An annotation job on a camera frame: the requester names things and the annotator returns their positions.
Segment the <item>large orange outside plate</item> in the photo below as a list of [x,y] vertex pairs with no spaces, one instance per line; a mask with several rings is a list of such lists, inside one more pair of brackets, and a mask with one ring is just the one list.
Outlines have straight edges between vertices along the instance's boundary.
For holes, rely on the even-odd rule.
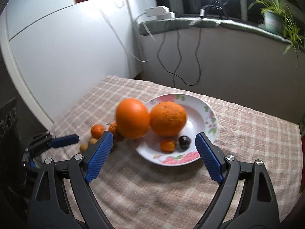
[[150,127],[150,114],[146,106],[134,98],[122,100],[115,111],[118,132],[127,139],[139,139]]

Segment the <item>white refrigerator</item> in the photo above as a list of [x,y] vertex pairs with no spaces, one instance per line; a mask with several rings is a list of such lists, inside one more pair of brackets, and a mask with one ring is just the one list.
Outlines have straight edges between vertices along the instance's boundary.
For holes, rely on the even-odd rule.
[[1,51],[19,94],[46,128],[104,77],[141,72],[127,0],[9,0]]

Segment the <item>small kumquat on plate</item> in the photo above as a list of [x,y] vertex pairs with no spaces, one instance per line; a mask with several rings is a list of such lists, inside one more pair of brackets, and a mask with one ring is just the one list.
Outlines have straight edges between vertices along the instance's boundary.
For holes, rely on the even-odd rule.
[[165,139],[160,143],[159,147],[162,152],[171,153],[176,148],[176,142],[172,139]]

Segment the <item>plaid pink tablecloth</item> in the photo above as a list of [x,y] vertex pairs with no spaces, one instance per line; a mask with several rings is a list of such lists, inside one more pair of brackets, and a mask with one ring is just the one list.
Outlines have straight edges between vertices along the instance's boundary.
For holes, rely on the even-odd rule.
[[[61,137],[77,134],[82,143],[91,127],[114,122],[125,98],[147,102],[175,93],[152,82],[108,76],[83,96],[51,128]],[[263,160],[277,197],[280,219],[300,198],[303,166],[299,126],[295,123],[217,98],[200,95],[218,118],[216,145],[243,162]],[[119,143],[110,153],[91,189],[115,228],[193,228],[211,202],[218,184],[201,160],[179,167],[146,161],[134,141]]]

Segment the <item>brown kiwi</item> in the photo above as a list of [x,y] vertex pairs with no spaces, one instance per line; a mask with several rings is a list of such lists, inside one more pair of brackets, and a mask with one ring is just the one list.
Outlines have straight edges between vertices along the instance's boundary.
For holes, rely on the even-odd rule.
[[88,144],[81,144],[79,148],[80,153],[84,153],[87,150],[87,148],[88,148]]
[[96,138],[91,138],[88,142],[89,145],[93,145],[93,144],[96,144],[98,142],[98,139]]

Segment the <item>mandarin with leaf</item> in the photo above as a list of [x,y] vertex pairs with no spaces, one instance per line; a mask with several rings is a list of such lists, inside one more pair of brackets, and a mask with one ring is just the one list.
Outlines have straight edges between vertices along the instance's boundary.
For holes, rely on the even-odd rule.
[[123,141],[125,138],[118,132],[117,123],[111,123],[109,125],[108,131],[113,135],[114,141],[120,142]]

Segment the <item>floral white plate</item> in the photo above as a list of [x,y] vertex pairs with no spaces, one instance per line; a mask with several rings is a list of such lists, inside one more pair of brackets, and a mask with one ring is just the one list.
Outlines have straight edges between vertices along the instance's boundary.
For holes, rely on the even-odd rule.
[[[207,102],[193,95],[166,94],[149,100],[145,105],[151,111],[155,105],[166,101],[180,104],[186,110],[188,116],[186,125],[174,137],[176,149],[172,153],[162,152],[159,145],[164,138],[149,130],[139,140],[136,151],[145,160],[161,166],[176,167],[193,163],[201,158],[195,147],[196,135],[203,132],[214,143],[218,133],[217,117]],[[191,138],[191,144],[187,149],[181,149],[179,146],[179,137],[182,135]]]

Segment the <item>white power strip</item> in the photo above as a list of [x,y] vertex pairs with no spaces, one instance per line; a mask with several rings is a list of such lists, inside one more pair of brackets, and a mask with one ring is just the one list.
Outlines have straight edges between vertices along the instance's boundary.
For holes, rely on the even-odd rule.
[[170,9],[165,6],[146,8],[145,14],[148,17],[156,17],[158,20],[166,20],[176,17],[175,13],[171,12]]

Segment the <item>dark plum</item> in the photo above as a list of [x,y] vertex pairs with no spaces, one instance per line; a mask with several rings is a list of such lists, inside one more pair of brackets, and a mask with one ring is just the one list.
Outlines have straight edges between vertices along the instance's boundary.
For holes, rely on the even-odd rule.
[[181,149],[187,149],[189,148],[191,144],[191,138],[189,138],[186,135],[182,135],[179,137],[179,146]]

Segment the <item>potted spider plant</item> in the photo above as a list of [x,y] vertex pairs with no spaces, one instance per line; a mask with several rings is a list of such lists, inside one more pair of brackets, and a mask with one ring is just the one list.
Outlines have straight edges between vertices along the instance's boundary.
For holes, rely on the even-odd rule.
[[262,6],[260,11],[265,29],[290,41],[283,55],[292,49],[296,54],[296,61],[299,62],[299,53],[304,49],[304,35],[301,35],[300,27],[287,3],[284,0],[255,0],[248,6],[248,10],[256,5]]

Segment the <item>mandarin without leaf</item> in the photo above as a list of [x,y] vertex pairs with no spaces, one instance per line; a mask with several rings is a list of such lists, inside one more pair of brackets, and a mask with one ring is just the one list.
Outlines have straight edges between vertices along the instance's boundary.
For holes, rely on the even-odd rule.
[[95,124],[91,127],[91,136],[95,139],[99,139],[104,132],[105,128],[102,125]]

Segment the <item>large orange on plate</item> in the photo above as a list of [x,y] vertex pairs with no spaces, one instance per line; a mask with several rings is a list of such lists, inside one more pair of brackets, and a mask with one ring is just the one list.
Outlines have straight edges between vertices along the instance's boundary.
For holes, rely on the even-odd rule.
[[161,102],[150,111],[150,127],[158,136],[176,136],[184,128],[187,118],[187,113],[180,104]]

